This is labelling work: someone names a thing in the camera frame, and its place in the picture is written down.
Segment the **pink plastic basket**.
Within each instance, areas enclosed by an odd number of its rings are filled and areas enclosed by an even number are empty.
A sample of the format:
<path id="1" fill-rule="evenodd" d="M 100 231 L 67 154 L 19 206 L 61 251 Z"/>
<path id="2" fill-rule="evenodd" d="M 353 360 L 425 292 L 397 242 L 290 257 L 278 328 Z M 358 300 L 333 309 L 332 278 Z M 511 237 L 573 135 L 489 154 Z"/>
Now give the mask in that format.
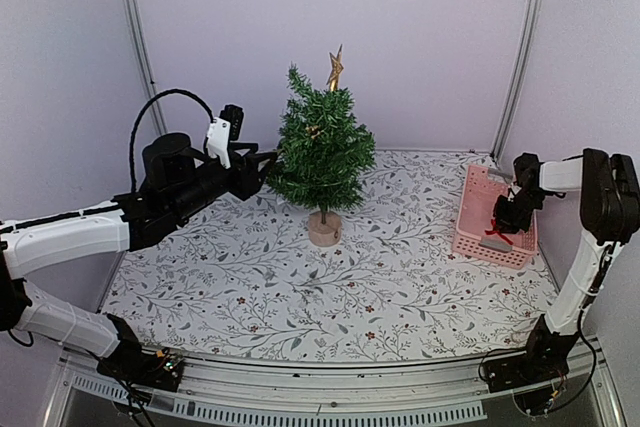
<path id="1" fill-rule="evenodd" d="M 498 171 L 469 165 L 456 219 L 454 253 L 515 270 L 523 268 L 537 253 L 537 225 L 532 218 L 527 232 L 499 232 L 494 207 L 507 196 L 509 185 Z"/>

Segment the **front aluminium rail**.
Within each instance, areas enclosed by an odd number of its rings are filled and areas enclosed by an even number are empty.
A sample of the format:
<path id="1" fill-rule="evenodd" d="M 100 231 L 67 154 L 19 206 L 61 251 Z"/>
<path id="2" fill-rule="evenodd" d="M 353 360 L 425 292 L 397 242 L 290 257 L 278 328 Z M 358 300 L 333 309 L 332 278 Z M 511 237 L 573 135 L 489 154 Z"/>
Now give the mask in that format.
<path id="1" fill-rule="evenodd" d="M 384 363 L 301 363 L 191 354 L 174 392 L 128 399 L 95 362 L 62 353 L 47 426 L 625 426 L 596 340 L 579 344 L 548 414 L 522 409 L 550 382 L 491 391 L 489 356 Z"/>

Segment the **gold star tree topper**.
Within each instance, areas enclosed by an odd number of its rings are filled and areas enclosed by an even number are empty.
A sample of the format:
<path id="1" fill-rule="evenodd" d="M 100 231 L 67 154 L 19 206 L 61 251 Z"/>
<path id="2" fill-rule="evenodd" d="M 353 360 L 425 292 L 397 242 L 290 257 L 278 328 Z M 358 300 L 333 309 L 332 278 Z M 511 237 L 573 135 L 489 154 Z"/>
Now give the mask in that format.
<path id="1" fill-rule="evenodd" d="M 344 70 L 342 64 L 343 45 L 340 45 L 336 53 L 329 53 L 331 70 L 327 80 L 328 90 L 334 92 L 339 88 L 340 76 Z"/>

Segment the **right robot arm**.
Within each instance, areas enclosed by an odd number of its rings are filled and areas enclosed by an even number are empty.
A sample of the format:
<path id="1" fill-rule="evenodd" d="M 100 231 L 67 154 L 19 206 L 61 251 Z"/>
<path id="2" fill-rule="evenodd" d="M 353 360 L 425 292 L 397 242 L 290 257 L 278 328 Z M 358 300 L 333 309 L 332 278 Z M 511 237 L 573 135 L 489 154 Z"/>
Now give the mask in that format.
<path id="1" fill-rule="evenodd" d="M 594 148 L 547 162 L 523 153 L 513 161 L 513 169 L 509 191 L 498 197 L 493 210 L 497 234 L 528 231 L 534 212 L 548 197 L 576 191 L 580 200 L 577 253 L 556 300 L 536 322 L 526 354 L 517 362 L 521 379 L 537 383 L 554 369 L 556 358 L 573 348 L 611 265 L 639 230 L 639 182 L 630 156 Z"/>

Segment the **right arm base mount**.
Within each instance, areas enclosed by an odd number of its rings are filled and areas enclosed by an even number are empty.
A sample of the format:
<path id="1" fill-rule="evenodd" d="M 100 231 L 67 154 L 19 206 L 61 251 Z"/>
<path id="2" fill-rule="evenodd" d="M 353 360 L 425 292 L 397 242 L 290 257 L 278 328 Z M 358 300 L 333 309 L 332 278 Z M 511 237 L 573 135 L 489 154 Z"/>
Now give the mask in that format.
<path id="1" fill-rule="evenodd" d="M 529 417 L 549 414 L 563 392 L 566 360 L 530 360 L 524 348 L 493 349 L 478 365 L 478 376 L 490 393 L 527 387 L 512 395 L 517 409 Z"/>

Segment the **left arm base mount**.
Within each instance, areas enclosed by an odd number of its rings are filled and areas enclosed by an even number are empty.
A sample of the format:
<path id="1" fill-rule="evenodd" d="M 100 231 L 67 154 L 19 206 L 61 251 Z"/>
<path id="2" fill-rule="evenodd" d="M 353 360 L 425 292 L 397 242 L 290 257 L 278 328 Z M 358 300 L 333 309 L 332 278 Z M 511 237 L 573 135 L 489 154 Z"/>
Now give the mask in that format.
<path id="1" fill-rule="evenodd" d="M 167 349 L 147 353 L 141 348 L 119 346 L 108 357 L 99 359 L 97 372 L 123 383 L 177 392 L 184 371 L 183 361 L 182 356 Z"/>

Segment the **floral patterned table mat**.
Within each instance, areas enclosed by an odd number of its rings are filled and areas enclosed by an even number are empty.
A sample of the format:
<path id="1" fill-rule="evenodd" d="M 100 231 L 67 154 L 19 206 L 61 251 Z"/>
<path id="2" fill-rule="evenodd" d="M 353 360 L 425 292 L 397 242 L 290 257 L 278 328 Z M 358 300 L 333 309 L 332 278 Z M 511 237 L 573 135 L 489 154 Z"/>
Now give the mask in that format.
<path id="1" fill-rule="evenodd" d="M 540 258 L 514 270 L 453 251 L 471 164 L 491 159 L 378 153 L 365 204 L 331 248 L 270 193 L 225 196 L 125 256 L 102 309 L 145 344 L 233 357 L 389 362 L 520 346 L 556 289 Z"/>

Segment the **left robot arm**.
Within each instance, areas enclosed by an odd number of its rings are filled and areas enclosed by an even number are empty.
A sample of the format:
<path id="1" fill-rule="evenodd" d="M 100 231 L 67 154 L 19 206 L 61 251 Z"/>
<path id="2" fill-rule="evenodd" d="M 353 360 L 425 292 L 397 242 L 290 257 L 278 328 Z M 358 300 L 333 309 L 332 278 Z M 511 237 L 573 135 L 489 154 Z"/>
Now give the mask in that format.
<path id="1" fill-rule="evenodd" d="M 203 146 L 182 132 L 157 137 L 142 151 L 144 178 L 127 193 L 85 209 L 1 226 L 1 329 L 39 334 L 86 350 L 128 381 L 148 373 L 148 359 L 125 320 L 91 313 L 27 283 L 28 274 L 97 254 L 158 245 L 216 199 L 257 194 L 277 160 L 239 139 L 244 112 L 229 104 L 219 115 L 196 94 L 209 120 Z"/>

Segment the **red ribbon bow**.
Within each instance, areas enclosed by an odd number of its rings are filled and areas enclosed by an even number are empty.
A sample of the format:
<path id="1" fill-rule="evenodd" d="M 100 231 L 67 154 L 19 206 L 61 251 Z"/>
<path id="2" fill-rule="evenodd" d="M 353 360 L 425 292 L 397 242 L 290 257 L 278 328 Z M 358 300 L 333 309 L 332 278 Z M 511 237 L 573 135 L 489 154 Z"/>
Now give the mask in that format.
<path id="1" fill-rule="evenodd" d="M 511 238 L 509 238 L 505 233 L 497 233 L 497 232 L 494 232 L 494 231 L 492 230 L 492 226 L 491 226 L 491 228 L 490 228 L 490 229 L 488 229 L 488 230 L 486 230 L 486 231 L 485 231 L 485 235 L 486 235 L 486 236 L 498 236 L 500 239 L 502 239 L 502 240 L 503 240 L 505 243 L 507 243 L 508 245 L 511 245 L 511 246 L 513 246 L 513 245 L 514 245 L 514 242 L 513 242 L 513 240 L 512 240 Z"/>

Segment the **small green christmas tree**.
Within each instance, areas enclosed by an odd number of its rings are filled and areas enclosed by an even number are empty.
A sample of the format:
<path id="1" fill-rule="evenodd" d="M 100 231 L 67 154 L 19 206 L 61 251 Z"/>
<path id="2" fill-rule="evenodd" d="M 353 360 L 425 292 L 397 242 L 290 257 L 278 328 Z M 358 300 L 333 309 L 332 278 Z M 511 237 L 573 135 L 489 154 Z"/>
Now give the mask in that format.
<path id="1" fill-rule="evenodd" d="M 278 159 L 267 183 L 278 197 L 309 212 L 313 245 L 332 247 L 342 237 L 340 213 L 364 202 L 361 177 L 375 166 L 374 135 L 357 120 L 348 89 L 319 90 L 296 65 L 287 80 Z M 306 128 L 314 125 L 323 132 L 312 140 Z"/>

